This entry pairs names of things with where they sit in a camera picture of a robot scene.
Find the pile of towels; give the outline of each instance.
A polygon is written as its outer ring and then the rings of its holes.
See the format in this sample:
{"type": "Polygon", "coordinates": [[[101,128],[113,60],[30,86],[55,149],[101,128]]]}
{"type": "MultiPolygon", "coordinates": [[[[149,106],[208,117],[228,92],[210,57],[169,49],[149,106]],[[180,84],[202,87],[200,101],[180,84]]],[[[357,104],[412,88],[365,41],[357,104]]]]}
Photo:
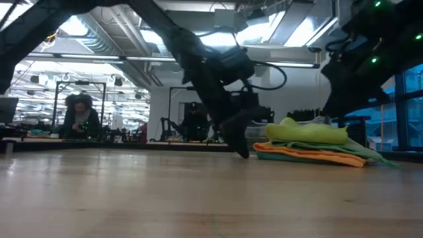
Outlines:
{"type": "Polygon", "coordinates": [[[348,137],[346,128],[326,124],[299,125],[291,118],[266,127],[266,143],[255,143],[259,159],[341,164],[362,168],[367,162],[394,163],[348,137]]]}

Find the led light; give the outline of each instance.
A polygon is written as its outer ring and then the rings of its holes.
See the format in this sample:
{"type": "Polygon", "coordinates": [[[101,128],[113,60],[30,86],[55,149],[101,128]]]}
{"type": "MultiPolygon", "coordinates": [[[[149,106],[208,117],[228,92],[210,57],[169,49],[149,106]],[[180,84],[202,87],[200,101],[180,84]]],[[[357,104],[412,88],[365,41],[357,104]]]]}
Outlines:
{"type": "Polygon", "coordinates": [[[326,31],[328,31],[335,23],[338,22],[338,17],[333,18],[322,30],[318,31],[305,45],[310,46],[317,39],[319,39],[326,31]]]}
{"type": "Polygon", "coordinates": [[[88,28],[76,17],[70,17],[60,28],[71,36],[84,36],[88,28]]]}
{"type": "Polygon", "coordinates": [[[96,55],[78,55],[78,54],[62,54],[62,58],[72,59],[88,59],[88,60],[118,60],[119,56],[96,56],[96,55]]]}

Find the white pillar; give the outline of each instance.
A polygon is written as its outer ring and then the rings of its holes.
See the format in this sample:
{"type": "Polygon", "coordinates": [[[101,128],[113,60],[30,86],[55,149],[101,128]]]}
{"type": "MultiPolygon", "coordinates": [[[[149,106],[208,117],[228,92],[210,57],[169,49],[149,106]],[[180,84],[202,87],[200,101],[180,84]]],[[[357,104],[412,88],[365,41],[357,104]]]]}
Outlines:
{"type": "Polygon", "coordinates": [[[122,115],[113,115],[112,119],[112,130],[120,129],[124,127],[124,118],[122,115]]]}

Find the wooden table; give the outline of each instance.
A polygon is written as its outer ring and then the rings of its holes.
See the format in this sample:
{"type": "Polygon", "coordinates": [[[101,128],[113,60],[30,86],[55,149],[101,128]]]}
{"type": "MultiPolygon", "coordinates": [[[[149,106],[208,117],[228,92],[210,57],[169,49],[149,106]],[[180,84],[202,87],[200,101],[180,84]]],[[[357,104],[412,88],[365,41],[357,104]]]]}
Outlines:
{"type": "Polygon", "coordinates": [[[2,238],[421,238],[423,167],[78,149],[0,159],[2,238]]]}

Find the person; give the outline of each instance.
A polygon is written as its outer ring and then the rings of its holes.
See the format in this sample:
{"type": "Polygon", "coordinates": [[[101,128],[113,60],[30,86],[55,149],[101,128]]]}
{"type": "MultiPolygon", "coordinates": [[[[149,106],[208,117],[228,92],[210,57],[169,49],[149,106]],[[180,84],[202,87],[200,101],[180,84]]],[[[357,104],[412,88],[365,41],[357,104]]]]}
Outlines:
{"type": "Polygon", "coordinates": [[[207,117],[199,111],[199,104],[191,102],[190,112],[185,115],[182,128],[186,129],[186,141],[203,141],[207,135],[202,135],[201,131],[204,130],[208,124],[207,117]]]}
{"type": "Polygon", "coordinates": [[[95,137],[100,129],[98,112],[93,109],[90,95],[69,95],[65,100],[67,112],[63,129],[69,139],[95,137]]]}

